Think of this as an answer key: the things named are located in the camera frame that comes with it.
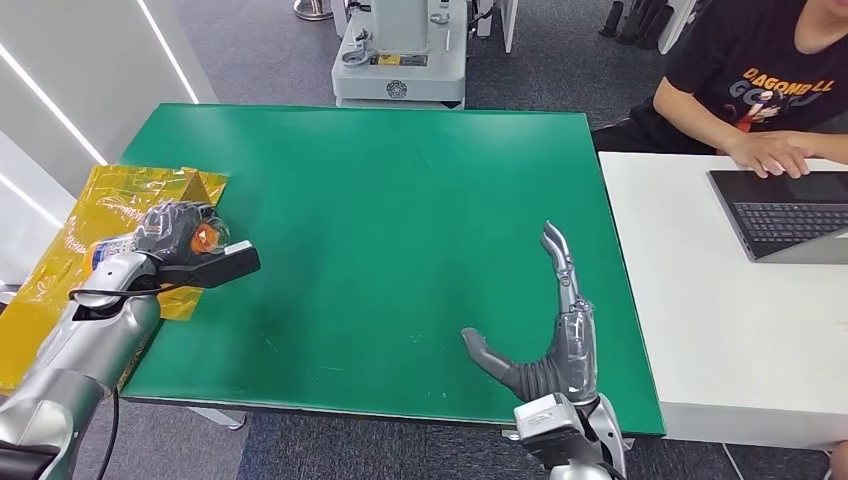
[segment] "metal stand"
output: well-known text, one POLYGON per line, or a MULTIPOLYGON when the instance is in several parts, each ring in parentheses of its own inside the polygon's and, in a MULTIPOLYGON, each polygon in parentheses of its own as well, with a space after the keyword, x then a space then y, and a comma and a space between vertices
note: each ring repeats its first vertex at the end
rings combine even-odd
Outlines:
POLYGON ((247 420, 247 415, 244 412, 203 407, 188 407, 188 409, 230 430, 238 430, 244 426, 244 422, 247 420))
POLYGON ((332 11, 324 8, 323 0, 295 0, 294 14, 297 18, 309 21, 326 20, 333 16, 332 11))

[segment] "green table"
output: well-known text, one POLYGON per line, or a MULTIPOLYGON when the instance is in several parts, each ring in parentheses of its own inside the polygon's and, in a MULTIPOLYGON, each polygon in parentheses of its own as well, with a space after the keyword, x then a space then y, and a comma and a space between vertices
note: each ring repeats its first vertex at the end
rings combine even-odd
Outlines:
POLYGON ((595 305, 600 390, 622 430, 664 433, 583 115, 162 105, 122 163, 229 175, 220 213, 262 260, 162 325, 127 397, 509 424, 519 402, 459 332, 542 355, 550 219, 595 305))

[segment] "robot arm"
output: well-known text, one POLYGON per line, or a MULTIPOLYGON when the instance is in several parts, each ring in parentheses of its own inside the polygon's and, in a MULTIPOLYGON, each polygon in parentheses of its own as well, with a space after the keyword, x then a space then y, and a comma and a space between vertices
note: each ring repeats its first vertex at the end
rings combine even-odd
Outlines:
POLYGON ((580 295, 565 237, 550 222, 545 222, 541 243, 553 262, 559 291, 546 354, 535 362, 513 363, 473 328, 462 330, 465 347, 480 368, 526 402, 515 409, 519 436, 551 469, 551 479, 623 478, 621 431, 612 405, 597 390, 592 306, 580 295))
POLYGON ((0 406, 0 478, 71 478, 98 403, 115 391, 161 321, 155 293, 162 283, 213 288, 259 269, 250 242, 216 254, 188 253, 210 215, 208 205, 154 207, 136 231, 135 251, 102 261, 72 292, 17 390, 0 406), (173 228, 162 228, 165 219, 173 228))

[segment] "graphic print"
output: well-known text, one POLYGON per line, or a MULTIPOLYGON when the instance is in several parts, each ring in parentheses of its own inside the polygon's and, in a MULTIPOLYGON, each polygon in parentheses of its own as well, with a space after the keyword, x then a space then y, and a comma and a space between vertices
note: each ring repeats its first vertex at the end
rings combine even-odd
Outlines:
POLYGON ((787 110, 803 107, 833 91, 834 80, 819 80, 815 83, 789 82, 763 73, 758 68, 749 68, 742 79, 730 86, 730 96, 741 98, 748 110, 737 109, 734 104, 724 106, 727 119, 743 132, 750 132, 754 124, 768 123, 770 118, 784 114, 787 110))

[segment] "hand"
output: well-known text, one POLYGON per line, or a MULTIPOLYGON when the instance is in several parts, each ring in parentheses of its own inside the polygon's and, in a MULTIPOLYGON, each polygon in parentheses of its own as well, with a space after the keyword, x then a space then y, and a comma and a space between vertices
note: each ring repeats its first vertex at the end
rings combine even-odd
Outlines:
POLYGON ((783 172, 799 178, 810 173, 804 157, 812 155, 812 152, 790 144, 791 133, 743 134, 732 140, 725 152, 736 163, 751 167, 760 178, 767 178, 769 173, 782 175, 783 172))

